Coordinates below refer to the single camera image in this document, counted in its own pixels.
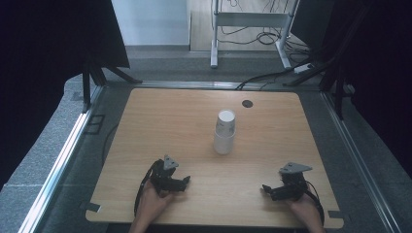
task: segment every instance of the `human hand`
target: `human hand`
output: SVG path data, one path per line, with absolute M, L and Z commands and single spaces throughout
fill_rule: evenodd
M 130 227 L 129 233 L 143 233 L 153 220 L 155 220 L 166 209 L 173 200 L 174 194 L 169 192 L 159 196 L 154 185 L 148 180 L 143 188 L 136 218 Z
M 289 208 L 311 233 L 325 233 L 321 216 L 311 197 L 304 193 L 298 200 L 287 200 Z

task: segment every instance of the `robotic hand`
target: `robotic hand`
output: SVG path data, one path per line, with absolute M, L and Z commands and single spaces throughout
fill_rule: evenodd
M 173 173 L 179 164 L 174 161 L 169 155 L 164 155 L 164 160 L 159 159 L 149 169 L 145 178 L 140 183 L 139 191 L 137 192 L 136 201 L 134 202 L 134 215 L 136 216 L 137 208 L 139 207 L 140 197 L 142 196 L 143 187 L 148 179 L 151 179 L 157 193 L 163 191 L 185 191 L 189 183 L 190 176 L 184 179 L 172 179 Z
M 305 178 L 303 177 L 303 172 L 309 170 L 312 170 L 309 166 L 290 162 L 279 171 L 284 186 L 271 188 L 270 186 L 263 185 L 263 190 L 270 195 L 273 201 L 286 199 L 298 200 L 304 193 L 306 193 L 314 200 L 316 208 L 321 215 L 322 223 L 324 223 L 325 213 L 321 201 L 319 200 L 319 196 L 315 196 L 308 190 L 308 182 L 305 181 Z

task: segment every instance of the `paper cup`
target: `paper cup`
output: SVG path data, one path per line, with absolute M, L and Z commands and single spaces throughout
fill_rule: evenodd
M 218 154 L 228 154 L 233 149 L 233 139 L 235 133 L 230 137 L 222 137 L 217 132 L 215 132 L 215 140 L 213 142 L 213 147 Z
M 224 138 L 231 137 L 235 131 L 235 114 L 232 110 L 221 110 L 216 122 L 216 133 Z

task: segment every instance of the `black panel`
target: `black panel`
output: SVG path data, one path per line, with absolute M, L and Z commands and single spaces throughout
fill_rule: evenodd
M 128 67 L 110 0 L 2 1 L 0 185 L 36 141 L 88 59 Z
M 301 0 L 291 33 L 308 45 L 315 58 L 326 61 L 342 42 L 359 8 L 354 0 Z
M 411 12 L 410 1 L 375 1 L 344 65 L 353 103 L 412 177 Z

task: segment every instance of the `black curtain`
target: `black curtain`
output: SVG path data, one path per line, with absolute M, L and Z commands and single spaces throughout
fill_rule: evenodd
M 0 5 L 2 185 L 49 122 L 68 79 L 81 74 L 87 61 L 112 67 L 129 63 L 110 0 Z
M 412 177 L 412 4 L 372 6 L 344 59 L 347 82 L 359 112 Z

